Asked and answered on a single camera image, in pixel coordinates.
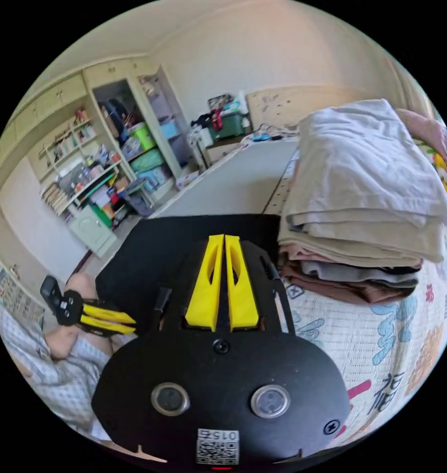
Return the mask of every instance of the ceiling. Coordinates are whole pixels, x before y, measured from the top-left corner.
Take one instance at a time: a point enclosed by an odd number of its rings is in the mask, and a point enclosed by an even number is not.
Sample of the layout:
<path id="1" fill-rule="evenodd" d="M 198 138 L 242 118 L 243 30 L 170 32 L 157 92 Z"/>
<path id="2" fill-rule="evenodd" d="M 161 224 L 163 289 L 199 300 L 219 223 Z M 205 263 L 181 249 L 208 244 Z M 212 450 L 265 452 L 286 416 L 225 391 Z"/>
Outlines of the ceiling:
<path id="1" fill-rule="evenodd" d="M 59 55 L 38 77 L 20 105 L 67 72 L 103 58 L 149 53 L 208 15 L 258 1 L 261 0 L 159 0 L 122 13 L 87 33 Z"/>

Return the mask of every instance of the green storage box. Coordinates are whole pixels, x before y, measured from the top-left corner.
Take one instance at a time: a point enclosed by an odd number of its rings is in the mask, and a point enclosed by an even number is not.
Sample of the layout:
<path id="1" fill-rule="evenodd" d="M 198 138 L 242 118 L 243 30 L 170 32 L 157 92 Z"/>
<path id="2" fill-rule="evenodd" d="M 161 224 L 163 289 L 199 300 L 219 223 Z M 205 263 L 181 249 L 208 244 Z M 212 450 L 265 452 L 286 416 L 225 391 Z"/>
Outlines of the green storage box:
<path id="1" fill-rule="evenodd" d="M 222 117 L 222 129 L 217 131 L 213 125 L 208 127 L 208 131 L 213 141 L 229 138 L 230 136 L 244 135 L 244 129 L 241 124 L 242 116 L 239 113 L 230 113 Z"/>
<path id="2" fill-rule="evenodd" d="M 151 149 L 131 162 L 131 169 L 134 172 L 142 172 L 153 169 L 164 164 L 164 157 L 158 148 Z"/>
<path id="3" fill-rule="evenodd" d="M 134 136 L 137 140 L 139 140 L 143 151 L 147 151 L 148 149 L 151 149 L 156 146 L 156 142 L 154 141 L 153 135 L 151 134 L 149 128 L 146 126 L 145 123 L 138 123 L 134 127 L 131 127 L 130 135 Z"/>

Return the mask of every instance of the qr code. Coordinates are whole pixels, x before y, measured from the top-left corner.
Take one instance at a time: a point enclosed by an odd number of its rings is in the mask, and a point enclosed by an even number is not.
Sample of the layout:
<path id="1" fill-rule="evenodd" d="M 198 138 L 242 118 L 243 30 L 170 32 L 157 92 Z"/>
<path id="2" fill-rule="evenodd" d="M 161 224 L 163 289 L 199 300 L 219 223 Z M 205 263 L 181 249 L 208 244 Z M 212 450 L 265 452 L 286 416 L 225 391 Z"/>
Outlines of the qr code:
<path id="1" fill-rule="evenodd" d="M 197 463 L 237 465 L 239 455 L 240 443 L 237 431 L 199 429 Z"/>

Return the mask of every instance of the person's knee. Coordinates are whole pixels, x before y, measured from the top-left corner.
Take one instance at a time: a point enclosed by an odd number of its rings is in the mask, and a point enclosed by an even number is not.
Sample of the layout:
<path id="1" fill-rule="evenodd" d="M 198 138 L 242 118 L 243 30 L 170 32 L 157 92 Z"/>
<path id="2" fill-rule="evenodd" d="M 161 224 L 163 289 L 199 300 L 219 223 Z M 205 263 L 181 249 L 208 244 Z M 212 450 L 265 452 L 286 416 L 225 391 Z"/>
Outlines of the person's knee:
<path id="1" fill-rule="evenodd" d="M 94 279 L 83 272 L 77 272 L 69 278 L 66 284 L 66 291 L 68 290 L 77 291 L 84 299 L 97 297 Z"/>

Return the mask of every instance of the camera lens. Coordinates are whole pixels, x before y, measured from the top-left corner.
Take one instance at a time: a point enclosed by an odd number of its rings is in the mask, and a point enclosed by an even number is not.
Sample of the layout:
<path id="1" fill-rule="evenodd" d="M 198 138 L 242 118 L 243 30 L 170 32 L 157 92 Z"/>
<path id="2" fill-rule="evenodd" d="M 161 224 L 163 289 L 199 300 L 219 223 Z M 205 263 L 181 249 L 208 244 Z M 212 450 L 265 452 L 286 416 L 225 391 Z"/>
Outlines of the camera lens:
<path id="1" fill-rule="evenodd" d="M 176 416 L 185 412 L 190 405 L 189 396 L 182 386 L 162 383 L 151 393 L 153 407 L 163 415 Z"/>
<path id="2" fill-rule="evenodd" d="M 251 397 L 251 409 L 263 419 L 273 419 L 284 414 L 289 403 L 289 393 L 274 384 L 259 388 Z"/>

